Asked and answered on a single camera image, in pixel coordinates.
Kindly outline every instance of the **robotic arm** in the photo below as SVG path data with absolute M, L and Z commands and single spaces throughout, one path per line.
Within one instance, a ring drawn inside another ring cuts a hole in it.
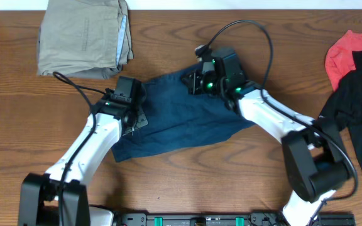
M 331 136 L 339 147 L 344 147 L 336 125 L 326 118 L 314 120 L 303 116 L 279 103 L 266 90 L 261 90 L 258 84 L 248 79 L 232 48 L 206 49 L 198 57 L 201 69 L 182 78 L 189 94 L 220 96 L 229 110 L 255 122 L 282 144 L 288 181 L 293 188 L 283 216 L 290 225 L 307 225 L 322 201 L 331 197 L 352 175 L 344 156 L 335 146 L 279 113 L 275 107 L 318 128 Z M 313 148 L 323 148 L 324 153 L 313 158 L 310 153 Z
M 60 180 L 64 178 L 63 222 L 64 225 L 109 225 L 114 214 L 102 208 L 90 207 L 86 186 L 110 148 L 122 135 L 148 124 L 141 103 L 146 93 L 140 81 L 120 77 L 114 90 L 106 89 L 87 118 L 86 125 L 68 151 L 44 175 L 30 173 L 22 183 L 18 225 L 59 225 L 56 209 L 44 206 L 44 201 L 58 200 Z M 94 128 L 93 134 L 80 147 Z M 63 175 L 69 159 L 72 164 Z

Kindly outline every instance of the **white robotic arm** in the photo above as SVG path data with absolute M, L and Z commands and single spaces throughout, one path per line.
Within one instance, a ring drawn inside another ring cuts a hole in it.
M 262 127 L 262 129 L 272 135 L 280 143 L 282 142 L 282 137 L 286 136 L 289 132 L 305 129 L 303 125 L 292 121 L 271 108 L 263 101 L 260 92 L 260 90 L 256 89 L 245 94 L 242 99 L 238 100 L 240 113 L 245 119 L 255 122 L 255 124 Z M 263 90 L 263 95 L 271 104 L 289 115 L 310 125 L 312 124 L 312 121 L 314 121 L 313 118 L 303 116 L 279 103 L 271 97 L 266 90 Z M 308 149 L 311 150 L 312 148 L 314 148 L 314 146 L 310 144 Z M 310 218 L 321 205 L 321 200 L 331 197 L 335 192 L 335 190 L 330 190 L 321 195 L 317 201 L 311 203 L 304 201 L 293 191 L 290 200 L 283 208 L 283 216 L 291 226 L 307 225 Z
M 92 126 L 93 118 L 92 115 L 89 115 L 86 126 L 79 137 L 64 156 L 46 171 L 46 174 L 50 175 L 51 180 L 61 180 L 66 162 L 90 133 Z M 65 182 L 69 183 L 72 180 L 77 180 L 82 185 L 88 185 L 107 152 L 119 141 L 119 138 L 122 135 L 121 129 L 121 120 L 115 119 L 108 114 L 96 114 L 96 130 L 82 147 L 78 155 L 76 155 L 70 170 L 65 177 Z

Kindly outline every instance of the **wooden table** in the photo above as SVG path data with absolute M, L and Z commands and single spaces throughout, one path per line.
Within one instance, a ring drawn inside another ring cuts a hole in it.
M 19 190 L 29 172 L 43 173 L 84 127 L 88 108 L 72 87 L 36 76 L 36 37 L 44 12 L 0 12 L 0 225 L 17 221 Z M 135 59 L 121 75 L 149 80 L 196 62 L 194 48 L 225 24 L 254 19 L 275 45 L 267 89 L 280 102 L 317 117 L 332 92 L 324 70 L 327 50 L 347 30 L 362 32 L 362 11 L 132 11 Z M 254 26 L 237 25 L 214 46 L 233 46 L 251 79 L 261 82 L 268 46 Z M 104 89 L 110 80 L 74 79 Z M 88 93 L 91 99 L 99 95 Z M 324 211 L 353 212 L 362 225 L 362 172 L 347 131 L 359 190 Z M 352 181 L 340 194 L 348 193 Z M 289 199 L 281 146 L 260 127 L 230 140 L 116 163 L 111 153 L 93 177 L 89 202 L 151 213 L 245 213 L 278 210 Z

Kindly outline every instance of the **green connector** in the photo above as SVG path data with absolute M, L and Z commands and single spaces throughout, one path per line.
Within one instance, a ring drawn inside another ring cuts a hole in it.
M 236 217 L 236 226 L 244 226 L 244 218 Z
M 163 218 L 155 217 L 155 226 L 163 226 Z

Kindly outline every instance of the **black cable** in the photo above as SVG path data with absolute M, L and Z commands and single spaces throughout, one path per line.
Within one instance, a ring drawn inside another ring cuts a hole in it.
M 270 38 L 269 33 L 267 32 L 267 30 L 265 29 L 265 27 L 262 24 L 259 24 L 256 21 L 252 21 L 252 20 L 238 20 L 238 21 L 234 21 L 232 23 L 227 24 L 225 27 L 223 27 L 220 31 L 218 31 L 213 38 L 210 40 L 210 42 L 208 42 L 208 44 L 205 46 L 206 48 L 208 48 L 212 42 L 216 39 L 216 37 L 218 35 L 220 35 L 225 29 L 229 28 L 232 25 L 238 24 L 238 23 L 251 23 L 255 26 L 257 26 L 260 30 L 262 30 L 262 32 L 265 34 L 267 40 L 268 40 L 268 44 L 269 44 L 269 49 L 270 49 L 270 59 L 269 59 L 269 63 L 268 66 L 266 68 L 266 72 L 265 75 L 263 77 L 263 82 L 262 82 L 262 86 L 260 88 L 260 93 L 261 93 L 261 98 L 263 99 L 263 101 L 268 104 L 271 108 L 275 109 L 277 112 L 281 113 L 282 115 L 284 115 L 285 117 L 289 118 L 290 120 L 293 120 L 303 126 L 305 126 L 307 129 L 309 129 L 310 131 L 318 134 L 320 137 L 322 137 L 323 139 L 325 139 L 327 142 L 331 143 L 342 155 L 344 160 L 347 162 L 348 166 L 349 166 L 349 170 L 350 172 L 353 174 L 353 179 L 354 179 L 354 188 L 351 191 L 350 194 L 348 195 L 344 195 L 344 196 L 339 196 L 339 197 L 330 197 L 330 198 L 326 198 L 324 200 L 322 200 L 322 205 L 320 206 L 320 208 L 318 208 L 318 210 L 315 213 L 315 216 L 319 213 L 319 211 L 321 210 L 322 206 L 326 204 L 327 201 L 333 201 L 333 200 L 342 200 L 345 198 L 349 198 L 351 196 L 353 196 L 357 189 L 358 189 L 358 175 L 357 175 L 357 171 L 356 168 L 354 167 L 353 163 L 351 162 L 349 156 L 339 147 L 339 145 L 336 144 L 336 142 L 327 134 L 325 134 L 324 132 L 318 130 L 316 127 L 308 125 L 307 123 L 299 120 L 298 118 L 289 115 L 288 113 L 284 112 L 283 110 L 279 109 L 278 107 L 274 106 L 272 103 L 269 102 L 269 100 L 267 99 L 267 97 L 265 97 L 263 95 L 263 91 L 265 89 L 265 84 L 266 81 L 268 80 L 269 77 L 269 71 L 273 62 L 273 44 L 272 44 L 272 39 Z
M 54 77 L 56 78 L 56 79 L 58 79 L 59 81 L 61 81 L 61 82 L 63 82 L 63 83 L 66 83 L 66 84 L 68 84 L 68 85 L 72 85 L 73 86 L 73 82 L 72 83 L 70 83 L 70 82 L 68 82 L 68 81 L 66 81 L 65 79 L 62 79 L 62 78 L 60 78 L 60 77 L 58 77 L 58 76 L 56 76 L 56 75 L 54 75 Z M 90 90 L 90 91 L 93 91 L 93 92 L 99 92 L 99 93 L 101 93 L 102 95 L 105 95 L 106 93 L 105 92 L 103 92 L 103 91 L 101 91 L 101 90 L 98 90 L 98 89 L 93 89 L 93 88 L 89 88 L 89 87 L 85 87 L 85 86 L 81 86 L 81 85 L 76 85 L 76 86 L 78 86 L 78 88 L 80 88 L 80 89 L 86 89 L 86 90 Z
M 309 224 L 308 226 L 313 226 L 314 222 L 315 222 L 315 218 L 318 216 L 318 213 L 320 212 L 321 208 L 326 205 L 326 201 L 322 200 L 321 204 L 319 205 L 319 207 L 317 208 L 317 210 L 315 211 L 315 213 L 312 215 L 312 217 L 309 220 Z
M 70 169 L 70 166 L 72 165 L 72 162 L 74 161 L 76 155 L 78 155 L 79 151 L 83 148 L 85 143 L 89 140 L 89 138 L 93 135 L 94 131 L 96 130 L 96 113 L 93 111 L 93 105 L 90 102 L 89 98 L 87 98 L 85 93 L 83 93 L 83 91 L 81 90 L 81 89 L 84 89 L 84 88 L 81 88 L 81 86 L 78 86 L 78 85 L 74 84 L 73 81 L 71 81 L 69 78 L 67 78 L 66 76 L 62 75 L 59 72 L 53 72 L 53 76 L 56 79 L 58 79 L 59 81 L 64 82 L 66 84 L 69 84 L 69 85 L 75 87 L 76 90 L 78 90 L 78 92 L 82 95 L 82 97 L 87 102 L 87 105 L 89 106 L 90 112 L 91 112 L 92 117 L 93 117 L 92 129 L 90 130 L 89 134 L 85 137 L 85 139 L 82 141 L 82 143 L 79 145 L 79 147 L 75 150 L 75 152 L 71 155 L 71 157 L 69 158 L 69 160 L 65 164 L 65 167 L 64 167 L 63 172 L 62 172 L 59 191 L 58 191 L 58 211 L 59 211 L 61 226 L 63 226 L 64 225 L 64 222 L 63 222 L 63 187 L 64 187 L 64 184 L 65 184 L 65 177 L 67 176 L 67 173 L 68 173 L 68 171 Z

